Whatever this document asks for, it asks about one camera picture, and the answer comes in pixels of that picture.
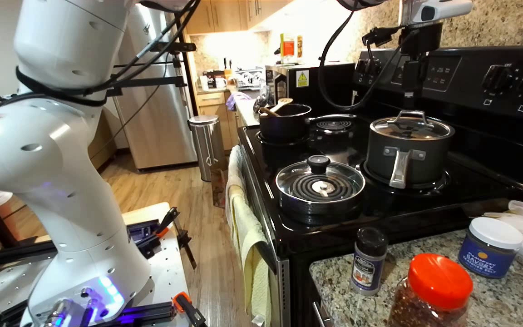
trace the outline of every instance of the stove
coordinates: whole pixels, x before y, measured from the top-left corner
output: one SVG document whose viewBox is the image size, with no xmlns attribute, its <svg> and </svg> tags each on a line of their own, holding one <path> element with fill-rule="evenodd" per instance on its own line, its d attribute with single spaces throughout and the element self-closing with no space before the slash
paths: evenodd
<svg viewBox="0 0 523 327">
<path fill-rule="evenodd" d="M 363 55 L 361 61 L 381 64 L 390 57 L 390 52 L 381 52 Z M 372 82 L 365 75 L 367 72 L 349 72 L 358 95 Z M 305 317 L 312 315 L 309 299 L 318 293 L 307 270 L 314 260 L 350 253 L 356 230 L 378 228 L 396 244 L 465 230 L 472 217 L 507 210 L 510 199 L 523 200 L 523 48 L 441 50 L 432 55 L 418 106 L 450 124 L 456 137 L 441 179 L 418 190 L 392 190 L 363 170 L 369 124 L 396 117 L 401 110 L 401 62 L 383 75 L 370 104 L 352 122 L 347 151 L 330 153 L 332 148 L 320 148 L 310 141 L 267 144 L 258 128 L 241 128 L 238 133 L 245 151 L 249 202 L 274 253 L 267 260 L 276 260 L 281 280 L 281 311 L 296 313 L 285 315 L 281 326 L 312 326 Z M 363 173 L 365 190 L 358 206 L 329 215 L 283 210 L 276 175 L 310 155 L 332 155 L 332 161 L 341 159 Z"/>
</svg>

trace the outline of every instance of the spice jar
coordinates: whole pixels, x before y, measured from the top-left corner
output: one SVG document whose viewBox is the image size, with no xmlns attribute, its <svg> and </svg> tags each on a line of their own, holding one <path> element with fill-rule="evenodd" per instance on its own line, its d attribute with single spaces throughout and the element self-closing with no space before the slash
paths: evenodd
<svg viewBox="0 0 523 327">
<path fill-rule="evenodd" d="M 376 295 L 383 280 L 387 237 L 374 228 L 356 231 L 350 286 L 365 295 Z"/>
<path fill-rule="evenodd" d="M 472 290 L 472 279 L 458 262 L 418 255 L 396 291 L 389 327 L 465 327 Z"/>
</svg>

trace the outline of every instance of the white container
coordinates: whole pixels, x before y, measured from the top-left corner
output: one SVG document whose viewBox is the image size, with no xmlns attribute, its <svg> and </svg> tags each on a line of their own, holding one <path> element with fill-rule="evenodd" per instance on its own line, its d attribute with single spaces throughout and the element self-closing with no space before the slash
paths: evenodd
<svg viewBox="0 0 523 327">
<path fill-rule="evenodd" d="M 459 264 L 485 279 L 503 279 L 523 244 L 523 235 L 494 219 L 474 219 L 459 250 Z"/>
</svg>

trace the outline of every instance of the silver pot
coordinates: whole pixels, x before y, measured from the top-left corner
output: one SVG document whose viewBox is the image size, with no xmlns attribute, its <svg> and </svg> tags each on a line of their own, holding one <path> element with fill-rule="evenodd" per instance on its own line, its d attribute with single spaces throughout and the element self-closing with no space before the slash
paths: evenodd
<svg viewBox="0 0 523 327">
<path fill-rule="evenodd" d="M 349 213 L 365 190 L 365 177 L 329 157 L 314 155 L 307 162 L 283 168 L 276 175 L 280 206 L 298 215 Z"/>
<path fill-rule="evenodd" d="M 454 130 L 423 111 L 374 121 L 369 131 L 367 173 L 394 190 L 432 186 L 443 177 Z"/>
</svg>

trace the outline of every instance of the black pot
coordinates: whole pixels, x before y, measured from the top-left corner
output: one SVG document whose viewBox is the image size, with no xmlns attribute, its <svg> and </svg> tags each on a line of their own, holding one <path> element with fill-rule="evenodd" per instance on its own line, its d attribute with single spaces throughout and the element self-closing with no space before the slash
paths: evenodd
<svg viewBox="0 0 523 327">
<path fill-rule="evenodd" d="M 354 137 L 354 122 L 343 119 L 323 119 L 310 126 L 309 144 L 312 150 L 347 151 Z"/>
<path fill-rule="evenodd" d="M 323 130 L 318 124 L 334 124 L 339 121 L 356 121 L 356 115 L 323 115 L 310 117 L 312 108 L 305 104 L 287 104 L 278 110 L 278 115 L 270 115 L 265 111 L 258 113 L 261 141 L 270 144 L 290 144 L 305 141 L 309 135 L 309 128 L 314 131 L 316 128 L 332 133 L 332 130 Z"/>
<path fill-rule="evenodd" d="M 310 113 L 312 108 L 305 104 L 287 104 L 278 110 L 278 115 L 258 113 L 261 139 L 274 144 L 289 144 L 305 139 Z"/>
<path fill-rule="evenodd" d="M 434 186 L 443 177 L 454 130 L 423 111 L 401 111 L 374 121 L 369 131 L 365 171 L 392 190 Z"/>
</svg>

